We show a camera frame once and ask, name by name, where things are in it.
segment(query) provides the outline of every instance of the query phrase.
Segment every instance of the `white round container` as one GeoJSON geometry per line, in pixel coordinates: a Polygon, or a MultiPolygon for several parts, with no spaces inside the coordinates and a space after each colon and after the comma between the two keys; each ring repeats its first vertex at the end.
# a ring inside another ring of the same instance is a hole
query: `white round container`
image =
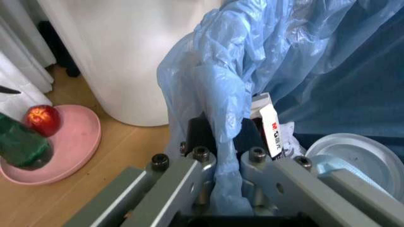
{"type": "Polygon", "coordinates": [[[382,187],[397,200],[404,201],[404,165],[389,148],[364,136],[336,133],[317,140],[306,156],[338,157],[382,187]]]}
{"type": "Polygon", "coordinates": [[[139,126],[167,124],[157,66],[222,0],[39,0],[104,110],[139,126]]]}

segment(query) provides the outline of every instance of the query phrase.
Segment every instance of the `blue plastic bag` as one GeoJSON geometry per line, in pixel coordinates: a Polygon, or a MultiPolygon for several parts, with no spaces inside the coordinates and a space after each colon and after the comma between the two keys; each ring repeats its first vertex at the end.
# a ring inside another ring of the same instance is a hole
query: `blue plastic bag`
{"type": "MultiPolygon", "coordinates": [[[[171,133],[166,153],[171,158],[180,155],[188,121],[205,112],[218,148],[212,212],[252,214],[241,196],[232,141],[242,118],[250,115],[252,95],[269,91],[281,110],[280,121],[297,121],[298,128],[299,113],[294,110],[301,100],[309,102],[316,90],[311,81],[337,68],[403,4],[404,0],[228,0],[172,48],[158,67],[171,133]]],[[[312,110],[304,111],[309,115],[312,110]]]]}

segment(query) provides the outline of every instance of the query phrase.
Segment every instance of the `white cylindrical container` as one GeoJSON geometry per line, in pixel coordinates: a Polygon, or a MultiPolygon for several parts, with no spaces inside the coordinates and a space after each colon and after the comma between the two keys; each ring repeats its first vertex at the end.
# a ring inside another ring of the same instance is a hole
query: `white cylindrical container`
{"type": "Polygon", "coordinates": [[[39,0],[104,110],[138,126],[167,124],[156,71],[222,0],[39,0]]]}

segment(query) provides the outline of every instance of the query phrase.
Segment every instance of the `knife blade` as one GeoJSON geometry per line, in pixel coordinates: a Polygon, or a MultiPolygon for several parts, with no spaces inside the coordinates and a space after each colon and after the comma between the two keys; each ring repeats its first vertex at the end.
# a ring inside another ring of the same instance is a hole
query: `knife blade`
{"type": "Polygon", "coordinates": [[[0,85],[0,93],[5,93],[5,94],[21,94],[21,92],[8,88],[8,87],[4,87],[2,85],[0,85]]]}

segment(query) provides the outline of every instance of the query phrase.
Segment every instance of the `pink plate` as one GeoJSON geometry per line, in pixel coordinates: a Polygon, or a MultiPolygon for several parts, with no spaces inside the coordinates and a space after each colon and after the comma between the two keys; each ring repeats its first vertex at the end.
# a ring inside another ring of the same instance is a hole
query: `pink plate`
{"type": "Polygon", "coordinates": [[[80,105],[60,105],[62,125],[49,140],[53,157],[44,167],[29,171],[10,166],[0,160],[0,171],[10,181],[25,185],[56,182],[72,175],[86,164],[101,139],[101,125],[97,115],[80,105]]]}

